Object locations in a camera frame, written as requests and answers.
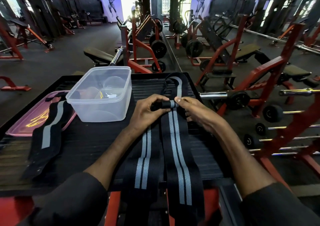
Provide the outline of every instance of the clear plastic box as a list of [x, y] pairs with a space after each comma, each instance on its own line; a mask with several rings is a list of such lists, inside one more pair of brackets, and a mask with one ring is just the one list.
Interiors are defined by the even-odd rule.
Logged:
[[69, 91], [66, 100], [82, 122], [114, 122], [126, 117], [131, 91], [130, 67], [94, 67]]

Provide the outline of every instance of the hand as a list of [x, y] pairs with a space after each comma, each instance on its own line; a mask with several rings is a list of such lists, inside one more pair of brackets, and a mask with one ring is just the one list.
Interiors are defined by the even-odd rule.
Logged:
[[186, 110], [186, 120], [188, 122], [194, 121], [212, 134], [215, 134], [215, 125], [226, 123], [225, 119], [197, 99], [191, 97], [176, 97], [174, 101]]
[[138, 100], [128, 127], [132, 129], [137, 136], [141, 135], [162, 114], [171, 111], [171, 109], [151, 111], [150, 106], [152, 103], [168, 100], [168, 97], [158, 94], [153, 94], [146, 99]]

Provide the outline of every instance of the gym floor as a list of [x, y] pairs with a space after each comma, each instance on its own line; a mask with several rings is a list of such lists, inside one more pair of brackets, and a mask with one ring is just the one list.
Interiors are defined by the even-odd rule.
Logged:
[[[56, 42], [53, 42], [52, 45], [55, 47], [55, 50], [49, 53], [44, 52], [45, 48], [43, 46], [30, 43], [29, 49], [20, 48], [25, 59], [24, 61], [0, 61], [1, 76], [10, 77], [16, 85], [29, 85], [32, 87], [28, 92], [0, 92], [0, 110], [2, 111], [2, 115], [0, 116], [1, 125], [30, 103], [61, 76], [77, 74], [77, 71], [86, 72], [92, 68], [94, 63], [90, 58], [83, 54], [83, 49], [85, 47], [95, 47], [113, 55], [115, 53], [115, 46], [120, 43], [120, 30], [116, 23], [104, 24], [101, 26], [87, 26], [86, 29], [75, 30], [75, 33], [75, 35], [64, 36]], [[165, 33], [167, 35], [172, 35], [172, 33], [168, 33], [167, 31], [165, 31]], [[236, 33], [237, 30], [233, 29], [227, 38], [232, 39]], [[279, 56], [283, 48], [282, 44], [279, 44], [277, 47], [271, 47], [269, 46], [269, 43], [271, 42], [269, 39], [249, 33], [243, 33], [242, 41], [244, 44], [240, 44], [239, 48], [241, 48], [241, 45], [255, 43], [260, 46], [261, 51], [271, 59]], [[191, 65], [190, 60], [186, 58], [184, 48], [181, 47], [179, 50], [174, 48], [173, 39], [170, 39], [169, 43], [176, 55], [182, 71], [188, 72], [193, 81], [196, 82], [200, 75], [199, 67]], [[141, 55], [145, 56], [138, 57], [150, 57], [150, 55], [145, 53], [145, 51], [141, 51], [141, 53]], [[212, 51], [205, 50], [201, 56], [212, 55]], [[312, 72], [312, 77], [320, 74], [320, 57], [315, 54], [303, 54], [302, 51], [294, 50], [289, 61], [292, 65], [296, 65], [302, 69]], [[260, 64], [253, 56], [248, 59], [247, 63], [240, 63], [238, 66], [235, 66], [234, 74], [237, 75], [235, 85], [238, 85], [251, 70], [258, 66], [260, 66]], [[222, 82], [222, 79], [210, 80], [206, 85], [207, 91], [224, 90]], [[301, 82], [297, 83], [292, 80], [290, 82], [292, 82], [296, 88], [306, 88], [306, 86]], [[285, 105], [285, 98], [278, 96], [278, 91], [281, 89], [284, 89], [284, 87], [275, 87], [270, 99], [267, 101], [267, 105], [277, 104], [283, 107], [285, 111], [295, 111], [304, 110], [313, 103], [313, 96], [296, 97], [292, 105]], [[234, 128], [241, 140], [246, 133], [255, 134], [254, 126], [258, 122], [262, 122], [269, 127], [275, 127], [278, 125], [286, 126], [292, 120], [291, 115], [286, 115], [280, 123], [268, 123], [263, 118], [254, 119], [251, 116], [249, 108], [243, 108], [238, 111], [227, 111], [224, 118]], [[317, 128], [313, 128], [305, 131], [302, 136], [317, 134]], [[272, 138], [274, 136], [275, 132], [267, 134], [268, 138]], [[310, 140], [301, 140], [292, 142], [290, 145], [309, 145], [310, 142]], [[320, 179], [316, 177], [305, 164], [298, 160], [294, 160], [287, 156], [273, 156], [271, 161], [290, 186], [320, 184]], [[320, 196], [305, 196], [300, 199], [320, 215]]]

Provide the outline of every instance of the black sleeve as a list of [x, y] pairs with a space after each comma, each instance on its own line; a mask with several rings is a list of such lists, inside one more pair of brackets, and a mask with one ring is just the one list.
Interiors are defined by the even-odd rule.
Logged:
[[320, 218], [281, 183], [271, 184], [246, 196], [241, 203], [241, 211], [249, 225], [320, 225]]
[[107, 207], [108, 193], [88, 173], [68, 178], [45, 199], [42, 208], [19, 223], [19, 226], [98, 225]]

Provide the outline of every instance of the pink tray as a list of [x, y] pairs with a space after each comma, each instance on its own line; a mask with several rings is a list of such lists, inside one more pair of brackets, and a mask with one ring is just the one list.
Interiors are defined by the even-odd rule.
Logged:
[[[48, 118], [49, 106], [53, 102], [58, 102], [60, 97], [54, 97], [51, 101], [46, 102], [46, 98], [51, 98], [60, 92], [67, 92], [69, 90], [54, 91], [46, 95], [34, 107], [32, 107], [26, 114], [24, 114], [10, 129], [6, 132], [7, 135], [15, 137], [31, 137], [35, 128], [40, 127]], [[62, 128], [64, 131], [77, 114], [74, 112], [67, 124]]]

